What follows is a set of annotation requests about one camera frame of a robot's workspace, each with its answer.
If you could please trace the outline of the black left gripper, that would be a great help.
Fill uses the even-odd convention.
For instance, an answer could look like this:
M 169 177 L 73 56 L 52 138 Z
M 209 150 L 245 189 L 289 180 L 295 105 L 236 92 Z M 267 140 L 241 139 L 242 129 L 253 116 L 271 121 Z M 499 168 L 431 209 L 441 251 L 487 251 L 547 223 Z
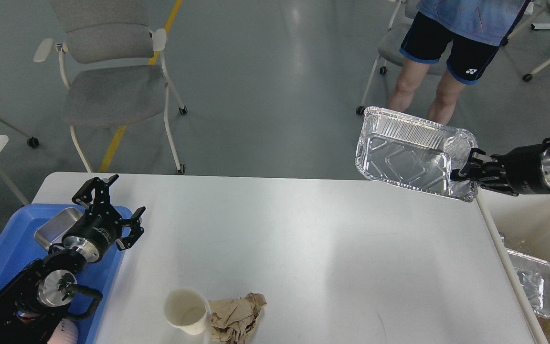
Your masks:
M 109 187 L 118 178 L 118 174 L 91 178 L 72 196 L 72 202 L 90 215 L 80 217 L 63 235 L 63 248 L 78 252 L 87 263 L 101 261 L 115 240 L 119 251 L 132 248 L 145 232 L 141 216 L 146 207 L 136 209 L 130 218 L 120 218 L 111 204 Z M 129 228 L 129 234 L 122 236 L 125 228 Z

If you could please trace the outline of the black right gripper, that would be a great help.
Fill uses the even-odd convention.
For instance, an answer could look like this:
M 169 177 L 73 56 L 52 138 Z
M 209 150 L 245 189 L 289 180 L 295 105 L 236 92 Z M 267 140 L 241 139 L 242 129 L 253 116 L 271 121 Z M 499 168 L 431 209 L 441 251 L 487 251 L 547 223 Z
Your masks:
M 453 182 L 470 181 L 477 188 L 517 196 L 550 194 L 550 144 L 517 147 L 507 154 L 493 154 L 488 161 L 480 158 L 486 152 L 472 148 Z M 500 176 L 500 165 L 506 177 Z

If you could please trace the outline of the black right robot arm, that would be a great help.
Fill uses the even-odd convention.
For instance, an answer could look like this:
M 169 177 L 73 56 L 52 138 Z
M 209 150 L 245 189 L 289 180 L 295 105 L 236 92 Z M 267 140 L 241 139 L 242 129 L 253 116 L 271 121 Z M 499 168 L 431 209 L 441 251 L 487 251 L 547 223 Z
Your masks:
M 452 170 L 453 182 L 472 181 L 481 189 L 500 194 L 550 194 L 550 137 L 540 144 L 492 154 L 488 161 L 480 148 L 472 148 L 462 168 Z

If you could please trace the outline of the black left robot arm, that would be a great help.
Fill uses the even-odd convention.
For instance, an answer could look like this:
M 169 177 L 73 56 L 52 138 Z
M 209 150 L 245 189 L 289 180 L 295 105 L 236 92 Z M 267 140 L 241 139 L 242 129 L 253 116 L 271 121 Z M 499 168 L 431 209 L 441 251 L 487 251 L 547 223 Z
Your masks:
M 123 218 L 110 202 L 118 179 L 92 178 L 74 194 L 83 215 L 63 234 L 58 250 L 31 261 L 0 290 L 0 344 L 45 344 L 62 320 L 92 319 L 105 291 L 83 285 L 96 277 L 86 266 L 107 263 L 112 246 L 122 252 L 143 235 L 140 207 Z

